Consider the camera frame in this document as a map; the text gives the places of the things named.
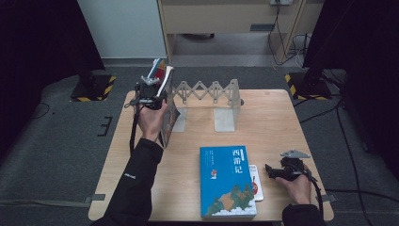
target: gray floor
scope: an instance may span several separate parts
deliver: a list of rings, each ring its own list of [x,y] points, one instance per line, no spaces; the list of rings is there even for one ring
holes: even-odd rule
[[[227,83],[238,78],[240,89],[287,89],[284,75],[301,72],[301,56],[282,66],[274,63],[265,34],[217,35],[214,39],[179,36],[170,65],[176,68],[175,82],[212,81]],[[78,81],[72,76],[48,86],[32,121],[25,127],[0,169],[1,201],[61,201],[82,203],[96,188],[107,150],[114,136],[120,108],[127,91],[138,77],[148,73],[150,60],[105,60],[106,71],[117,79],[106,101],[71,103],[69,97]],[[344,72],[333,70],[343,80]],[[332,93],[339,91],[329,85]],[[331,109],[341,100],[293,100],[300,121]],[[377,153],[363,151],[362,141],[350,115],[342,107],[301,123],[311,154],[325,188],[356,190],[356,165],[363,191],[399,200],[399,183],[385,168]],[[105,137],[103,124],[112,117]],[[341,130],[341,120],[347,145]],[[328,192],[335,218],[327,225],[367,225],[356,192]],[[399,203],[363,194],[366,216],[373,225],[397,225]],[[0,225],[89,225],[88,207],[48,205],[0,205]]]

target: black jacket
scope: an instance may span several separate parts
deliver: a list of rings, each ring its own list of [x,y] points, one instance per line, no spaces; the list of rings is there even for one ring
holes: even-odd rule
[[[142,138],[120,177],[102,218],[91,226],[144,226],[152,212],[151,188],[164,150]],[[325,225],[315,205],[289,205],[282,212],[285,226]]]

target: white wall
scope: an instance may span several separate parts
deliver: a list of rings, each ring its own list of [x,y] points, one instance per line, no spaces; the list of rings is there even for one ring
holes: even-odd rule
[[[101,58],[166,58],[156,0],[78,0]]]

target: human hand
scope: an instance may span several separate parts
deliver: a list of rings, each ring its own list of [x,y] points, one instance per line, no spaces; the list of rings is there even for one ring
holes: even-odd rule
[[[276,177],[276,181],[285,186],[288,195],[296,204],[310,204],[311,203],[311,181],[308,177],[301,174],[292,182],[283,178]]]
[[[162,102],[162,107],[158,110],[152,110],[148,107],[143,107],[143,105],[140,105],[139,109],[141,110],[139,112],[137,124],[143,132],[142,138],[155,142],[161,131],[164,114],[168,109],[167,102],[164,100]]]

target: wooden table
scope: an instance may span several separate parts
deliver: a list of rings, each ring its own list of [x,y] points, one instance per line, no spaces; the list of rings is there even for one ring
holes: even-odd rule
[[[217,133],[214,130],[211,99],[199,101],[195,97],[187,100],[187,119],[183,133],[173,133],[163,159],[158,166],[152,188],[152,216],[157,221],[202,221],[200,217],[200,146],[246,145],[249,163],[258,167],[264,199],[257,202],[258,214],[253,219],[280,221],[281,212],[291,200],[286,190],[264,169],[267,163],[280,169],[280,153],[297,149],[311,154],[294,111],[289,94],[279,89],[240,90],[244,105],[241,107],[236,131]],[[134,96],[129,92],[125,103]],[[177,106],[183,106],[175,96]],[[96,194],[105,194],[104,201],[93,201],[88,216],[100,218],[112,197],[118,180],[129,159],[129,139],[132,128],[133,109],[123,108],[112,140]],[[140,137],[137,128],[136,140]],[[322,180],[312,158],[303,159],[318,180],[322,194],[326,194]],[[325,220],[334,217],[329,202],[324,203]]]

